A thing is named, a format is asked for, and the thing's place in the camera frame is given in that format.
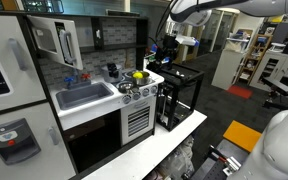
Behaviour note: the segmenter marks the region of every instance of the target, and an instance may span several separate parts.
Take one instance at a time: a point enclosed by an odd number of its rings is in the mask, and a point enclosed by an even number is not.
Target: knob
[[[134,100],[138,100],[140,97],[141,97],[141,94],[139,92],[133,94],[133,99]]]
[[[148,90],[147,88],[145,88],[145,89],[143,90],[143,96],[144,96],[144,97],[148,96],[149,93],[150,93],[150,90]]]
[[[157,93],[157,86],[151,87],[151,93],[156,94]]]
[[[130,103],[131,100],[132,100],[132,98],[131,98],[131,96],[129,96],[129,95],[124,96],[123,99],[122,99],[122,101],[123,101],[124,104]]]

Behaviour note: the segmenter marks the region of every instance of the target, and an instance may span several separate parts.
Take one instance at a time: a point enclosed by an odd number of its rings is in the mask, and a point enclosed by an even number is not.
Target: refrigerator
[[[69,179],[76,173],[26,28],[21,14],[0,15],[0,180]]]

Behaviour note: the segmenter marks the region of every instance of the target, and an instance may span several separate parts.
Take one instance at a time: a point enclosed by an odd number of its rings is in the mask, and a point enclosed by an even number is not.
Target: sink
[[[56,94],[56,99],[61,110],[68,110],[112,95],[113,92],[104,83],[95,83],[61,91]]]

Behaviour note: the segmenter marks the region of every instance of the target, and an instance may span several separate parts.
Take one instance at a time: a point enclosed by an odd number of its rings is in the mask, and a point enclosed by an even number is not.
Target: stove top
[[[115,86],[117,89],[121,84],[125,84],[125,83],[133,83],[133,79],[132,79],[132,74],[135,72],[136,70],[133,71],[129,71],[129,72],[124,72],[122,73],[122,80],[119,82],[115,82],[115,83],[111,83],[113,86]],[[149,84],[154,83],[155,81],[153,79],[150,79],[150,82],[146,85],[138,85],[138,87],[143,87],[143,86],[147,86]]]

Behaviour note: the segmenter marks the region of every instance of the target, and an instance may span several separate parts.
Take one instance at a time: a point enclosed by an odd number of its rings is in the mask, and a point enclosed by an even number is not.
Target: white table
[[[205,119],[205,115],[194,111],[171,132],[156,124],[154,136],[145,139],[83,180],[143,179]]]

